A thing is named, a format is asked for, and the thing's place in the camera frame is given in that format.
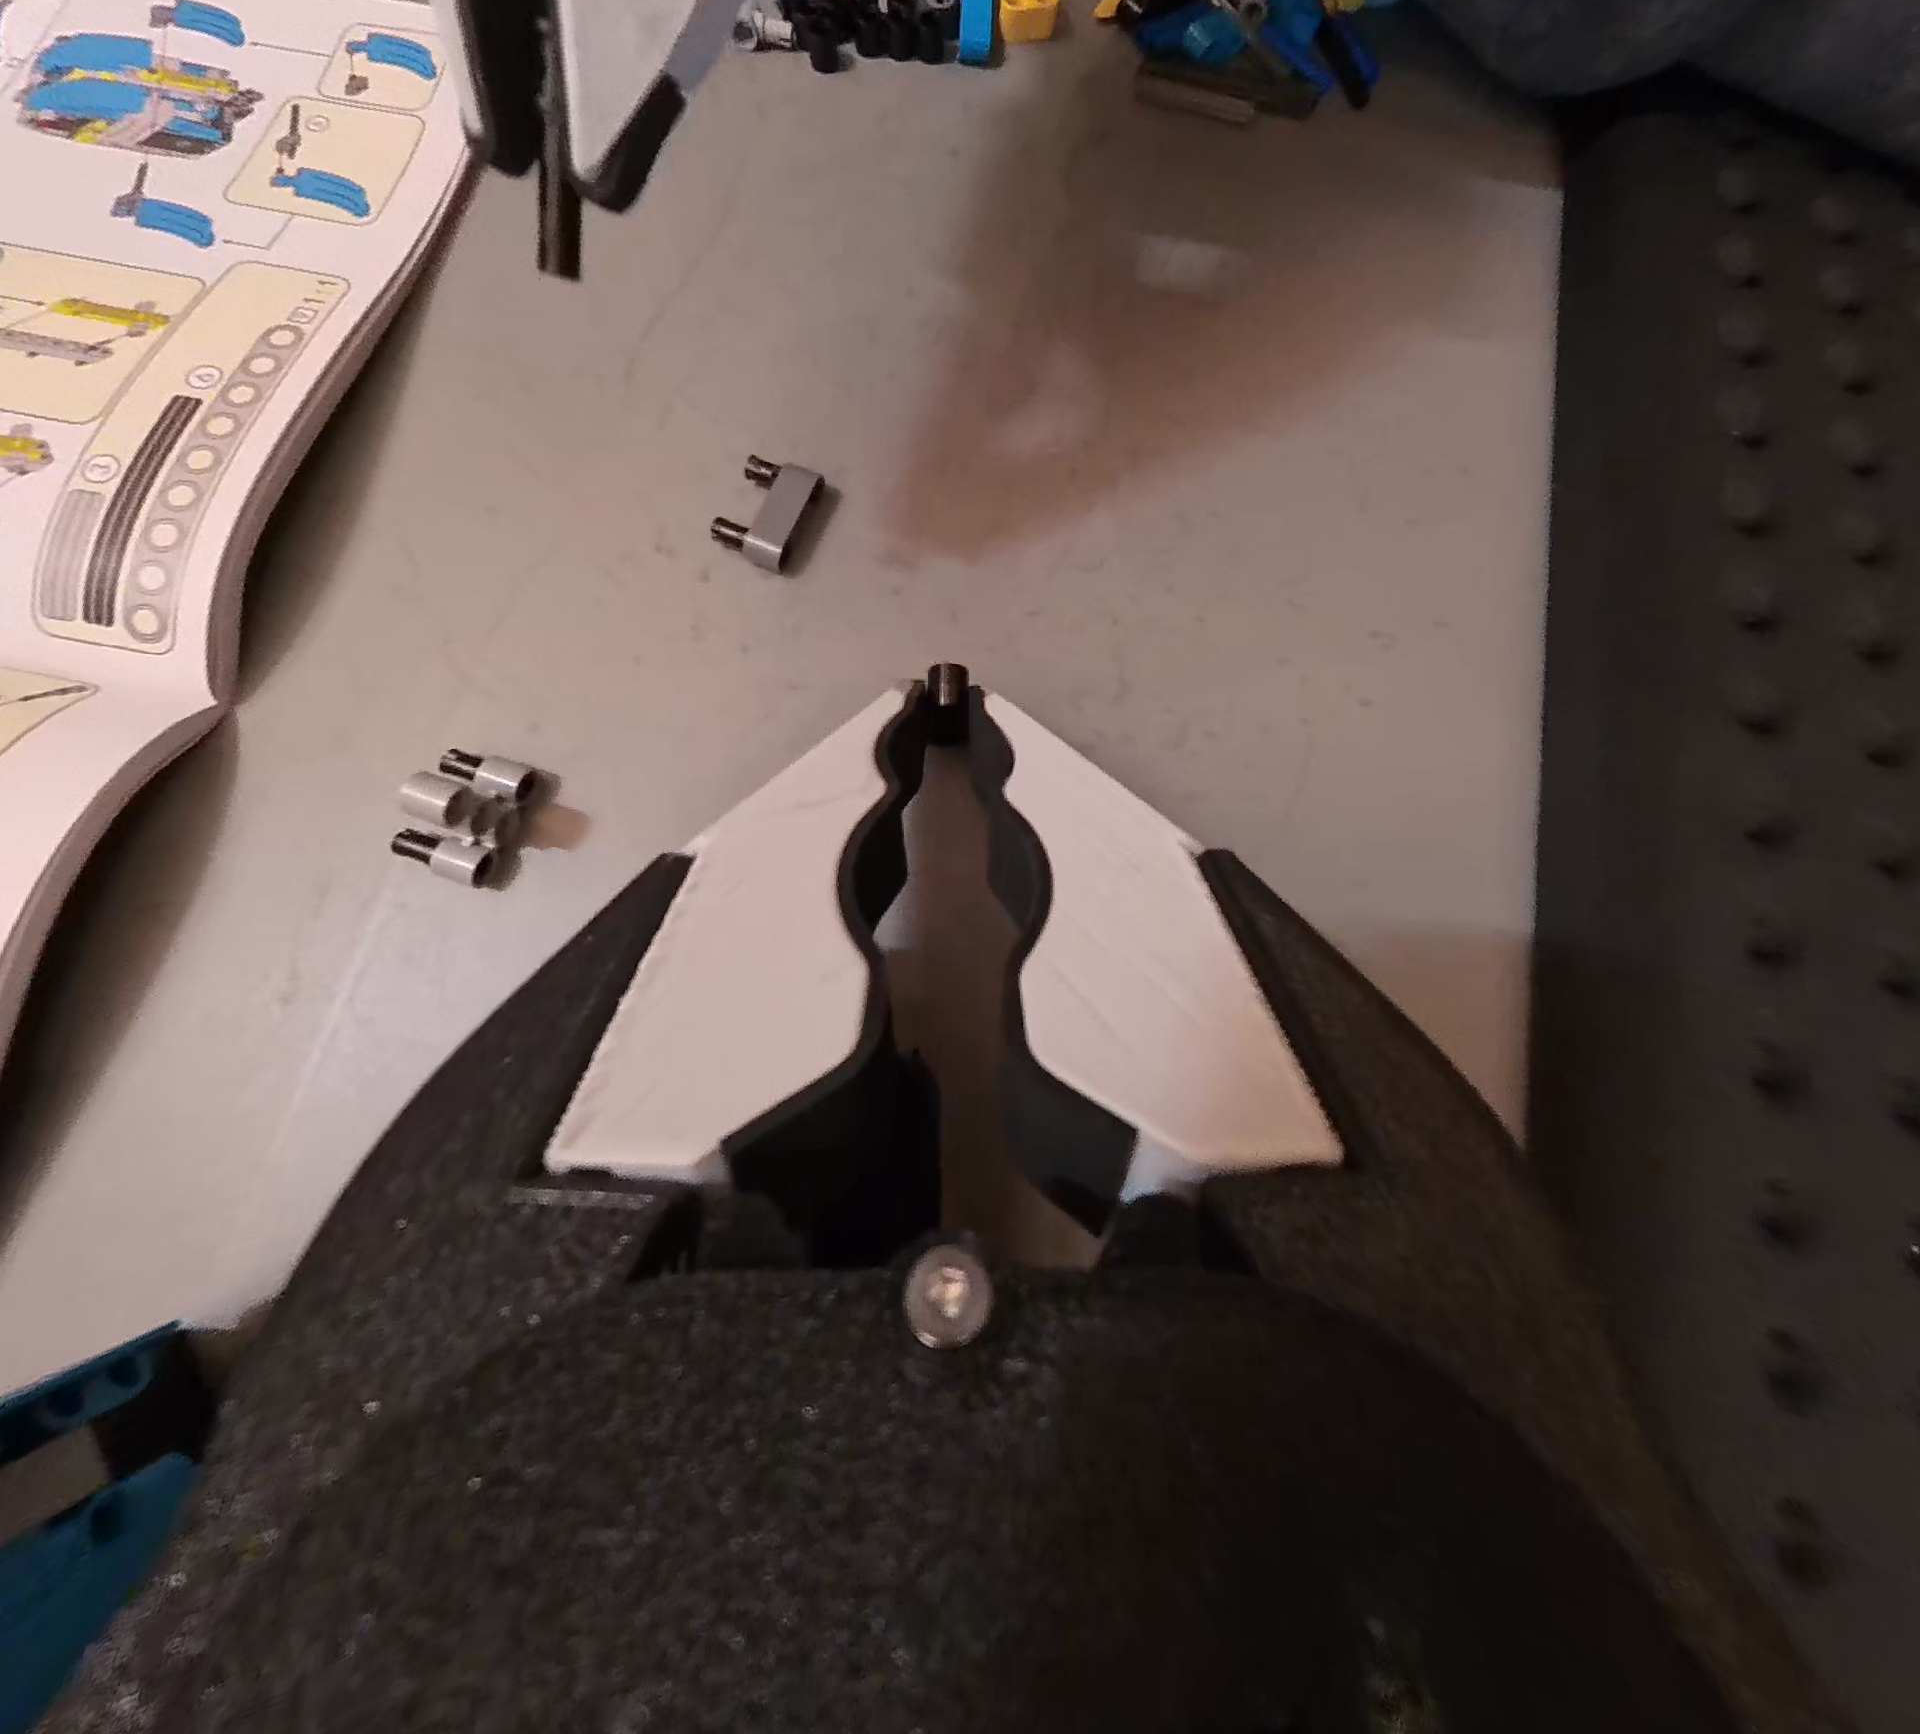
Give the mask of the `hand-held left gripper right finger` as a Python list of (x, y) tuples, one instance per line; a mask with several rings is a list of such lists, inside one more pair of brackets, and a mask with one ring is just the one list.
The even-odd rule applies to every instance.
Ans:
[(1018, 923), (1005, 1121), (1037, 1190), (1339, 1169), (1341, 1141), (1205, 848), (995, 691), (971, 698), (992, 893)]

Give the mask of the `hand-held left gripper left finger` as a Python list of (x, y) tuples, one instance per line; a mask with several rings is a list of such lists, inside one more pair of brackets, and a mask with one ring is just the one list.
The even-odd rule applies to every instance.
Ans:
[(684, 883), (542, 1153), (549, 1177), (727, 1185), (730, 1136), (853, 1053), (872, 965), (836, 883), (901, 713), (906, 687), (885, 685), (684, 848)]

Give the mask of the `grey beam with holes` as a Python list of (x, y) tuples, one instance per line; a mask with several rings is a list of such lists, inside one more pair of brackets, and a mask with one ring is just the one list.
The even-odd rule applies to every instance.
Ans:
[(545, 769), (528, 761), (444, 747), (400, 780), (400, 826), (388, 848), (444, 883), (500, 893), (518, 873), (522, 838), (545, 789)]

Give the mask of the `building instruction booklet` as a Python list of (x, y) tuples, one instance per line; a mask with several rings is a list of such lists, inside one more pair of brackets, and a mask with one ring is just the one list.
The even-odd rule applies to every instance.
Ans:
[(421, 0), (4, 0), (0, 1043), (471, 181)]

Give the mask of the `small grey connector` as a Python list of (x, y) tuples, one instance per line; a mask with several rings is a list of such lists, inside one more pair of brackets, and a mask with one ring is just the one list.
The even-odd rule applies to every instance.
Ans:
[(767, 455), (748, 455), (744, 481), (756, 490), (756, 514), (748, 519), (710, 515), (709, 541), (760, 573), (784, 573), (829, 481), (798, 459)]

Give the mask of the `grey desk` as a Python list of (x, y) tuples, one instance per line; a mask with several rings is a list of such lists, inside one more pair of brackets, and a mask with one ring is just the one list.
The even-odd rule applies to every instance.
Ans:
[[(1527, 1115), (1557, 160), (1404, 11), (1362, 112), (725, 52), (537, 273), (479, 173), (261, 533), (241, 706), (103, 838), (4, 1068), (4, 1386), (241, 1344), (413, 1088), (660, 850), (935, 658), (1236, 850)], [(744, 459), (829, 481), (784, 573)], [(545, 769), (500, 893), (391, 854)]]

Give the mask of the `grey blue toy robot body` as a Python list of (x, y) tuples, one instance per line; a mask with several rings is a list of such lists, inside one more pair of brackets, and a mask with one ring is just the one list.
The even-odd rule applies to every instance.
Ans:
[(4, 1728), (29, 1728), (153, 1568), (202, 1466), (216, 1401), (191, 1337), (163, 1321), (0, 1404), (0, 1461), (91, 1436), (107, 1482), (0, 1549)]

